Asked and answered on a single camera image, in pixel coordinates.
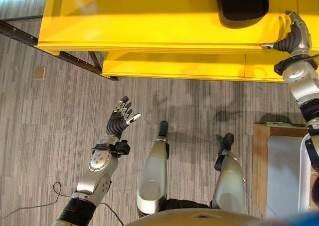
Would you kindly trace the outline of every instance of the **yellow desk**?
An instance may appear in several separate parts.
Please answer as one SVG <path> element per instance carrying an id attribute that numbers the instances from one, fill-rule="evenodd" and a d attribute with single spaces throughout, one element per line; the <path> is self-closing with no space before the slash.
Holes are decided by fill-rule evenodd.
<path id="1" fill-rule="evenodd" d="M 262 50 L 259 44 L 285 36 L 290 22 L 284 12 L 292 10 L 306 21 L 312 53 L 318 53 L 319 0 L 269 3 L 258 23 L 231 29 L 219 20 L 217 0 L 47 0 L 37 47 L 53 54 L 110 52 L 104 76 L 277 82 L 273 64 L 288 55 Z"/>
<path id="2" fill-rule="evenodd" d="M 319 50 L 319 0 L 269 0 L 256 24 L 230 29 L 217 0 L 47 0 L 38 47 L 165 53 L 256 53 L 259 44 L 283 38 L 285 10 L 298 12 Z"/>
<path id="3" fill-rule="evenodd" d="M 284 83 L 273 69 L 288 58 L 278 54 L 187 54 L 110 52 L 102 75 Z"/>

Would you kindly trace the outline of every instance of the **black cable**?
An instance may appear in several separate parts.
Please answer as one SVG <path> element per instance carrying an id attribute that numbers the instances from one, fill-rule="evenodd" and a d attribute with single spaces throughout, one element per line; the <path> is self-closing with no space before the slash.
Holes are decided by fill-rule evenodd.
<path id="1" fill-rule="evenodd" d="M 58 184 L 58 185 L 60 186 L 59 192 L 55 189 L 55 185 L 56 185 L 56 184 Z M 58 201 L 59 196 L 67 197 L 67 198 L 71 197 L 71 195 L 62 194 L 62 193 L 61 193 L 61 190 L 62 190 L 61 183 L 60 183 L 59 181 L 56 181 L 56 182 L 53 184 L 53 191 L 54 191 L 58 196 L 56 197 L 56 200 L 55 200 L 54 202 L 49 203 L 49 204 L 45 204 L 45 205 L 38 205 L 38 206 L 32 206 L 32 207 L 23 207 L 23 208 L 16 209 L 16 210 L 12 211 L 11 213 L 7 214 L 6 216 L 0 218 L 0 221 L 1 221 L 1 220 L 4 220 L 5 218 L 9 217 L 10 215 L 12 215 L 12 214 L 14 214 L 15 212 L 18 212 L 18 211 L 20 211 L 20 210 L 34 209 L 34 208 L 39 208 L 39 207 L 45 207 L 45 206 L 54 205 L 54 204 Z M 101 205 L 106 205 L 106 206 L 110 209 L 110 211 L 111 211 L 112 213 L 114 213 L 115 217 L 119 220 L 120 224 L 121 224 L 122 226 L 124 225 L 124 224 L 123 224 L 123 221 L 119 218 L 119 216 L 118 216 L 117 213 L 111 208 L 111 206 L 109 206 L 107 203 L 100 203 L 100 204 L 101 204 Z"/>
<path id="2" fill-rule="evenodd" d="M 114 213 L 115 217 L 119 220 L 120 224 L 121 224 L 122 226 L 124 226 L 123 221 L 119 218 L 119 216 L 118 216 L 117 213 L 111 208 L 111 206 L 109 206 L 107 203 L 100 203 L 100 204 L 101 204 L 101 205 L 106 205 L 106 206 L 110 209 L 110 211 L 111 211 L 112 213 Z"/>
<path id="3" fill-rule="evenodd" d="M 317 58 L 317 57 L 319 57 L 319 54 L 310 56 L 310 57 L 308 57 L 308 58 L 306 58 L 306 59 L 296 60 L 296 61 L 293 62 L 293 64 L 295 64 L 295 63 L 297 63 L 297 62 L 305 61 L 305 60 L 315 59 L 315 58 Z"/>
<path id="4" fill-rule="evenodd" d="M 54 202 L 49 203 L 49 204 L 45 204 L 45 205 L 38 205 L 38 206 L 32 206 L 32 207 L 23 207 L 23 208 L 16 209 L 16 210 L 12 211 L 11 213 L 9 213 L 8 215 L 2 217 L 2 218 L 0 219 L 0 221 L 1 221 L 1 220 L 4 220 L 5 218 L 9 217 L 10 215 L 12 215 L 12 214 L 14 214 L 15 212 L 18 212 L 18 211 L 20 211 L 20 210 L 34 209 L 34 208 L 45 207 L 45 206 L 49 206 L 49 205 L 55 204 L 55 203 L 58 201 L 59 196 L 61 195 L 61 189 L 62 189 L 61 183 L 57 181 L 57 182 L 55 182 L 55 183 L 53 184 L 53 189 L 54 189 L 54 191 L 55 191 L 54 186 L 55 186 L 56 184 L 60 185 L 60 191 L 59 191 L 59 192 L 56 192 L 56 193 L 58 194 L 58 196 L 56 197 L 56 200 L 55 200 Z"/>

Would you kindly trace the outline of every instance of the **gray carpet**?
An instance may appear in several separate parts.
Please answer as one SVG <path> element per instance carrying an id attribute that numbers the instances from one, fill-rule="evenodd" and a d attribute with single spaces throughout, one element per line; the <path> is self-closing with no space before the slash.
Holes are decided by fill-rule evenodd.
<path id="1" fill-rule="evenodd" d="M 40 21 L 14 25 L 37 34 Z M 88 54 L 77 54 L 88 60 Z M 46 67 L 44 80 L 32 79 L 35 66 Z M 62 183 L 63 193 L 73 192 L 91 147 L 100 142 L 111 110 L 124 95 L 143 117 L 123 134 L 131 152 L 120 158 L 104 198 L 124 223 L 137 219 L 138 179 L 159 121 L 170 124 L 168 197 L 209 203 L 219 175 L 213 165 L 220 138 L 232 132 L 246 178 L 246 212 L 254 216 L 259 212 L 251 202 L 253 123 L 304 123 L 285 84 L 150 78 L 112 82 L 0 35 L 0 217 L 54 201 L 55 181 Z M 51 225 L 67 202 L 60 198 L 54 206 L 22 210 L 0 225 Z M 99 206 L 90 225 L 119 223 Z"/>

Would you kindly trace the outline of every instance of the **robot leg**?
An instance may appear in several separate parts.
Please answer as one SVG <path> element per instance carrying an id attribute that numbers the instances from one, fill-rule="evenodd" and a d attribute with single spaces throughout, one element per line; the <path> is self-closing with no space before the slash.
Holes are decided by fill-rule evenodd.
<path id="1" fill-rule="evenodd" d="M 136 197 L 140 218 L 160 211 L 166 200 L 167 159 L 169 156 L 169 144 L 166 142 L 167 131 L 168 123 L 162 121 L 159 135 L 144 164 Z"/>
<path id="2" fill-rule="evenodd" d="M 244 213 L 245 179 L 236 156 L 230 151 L 233 142 L 232 134 L 225 135 L 222 141 L 215 164 L 215 169 L 220 171 L 220 176 L 211 201 L 211 208 Z"/>

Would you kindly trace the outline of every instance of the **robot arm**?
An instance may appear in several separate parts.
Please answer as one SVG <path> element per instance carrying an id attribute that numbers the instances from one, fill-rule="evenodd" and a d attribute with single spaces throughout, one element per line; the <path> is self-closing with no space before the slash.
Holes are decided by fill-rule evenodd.
<path id="1" fill-rule="evenodd" d="M 107 123 L 106 134 L 101 144 L 92 149 L 89 168 L 80 179 L 60 218 L 52 226 L 86 226 L 93 217 L 111 185 L 111 176 L 118 166 L 118 158 L 127 155 L 130 147 L 126 140 L 120 142 L 122 132 L 141 117 L 136 114 L 130 119 L 131 103 L 128 97 L 120 100 Z"/>
<path id="2" fill-rule="evenodd" d="M 261 47 L 286 51 L 291 55 L 276 64 L 274 71 L 282 75 L 303 114 L 311 136 L 306 148 L 312 167 L 319 172 L 319 80 L 318 66 L 314 61 L 318 55 L 309 56 L 312 43 L 306 23 L 294 12 L 287 11 L 286 14 L 292 22 L 288 36 L 275 43 L 264 43 Z"/>

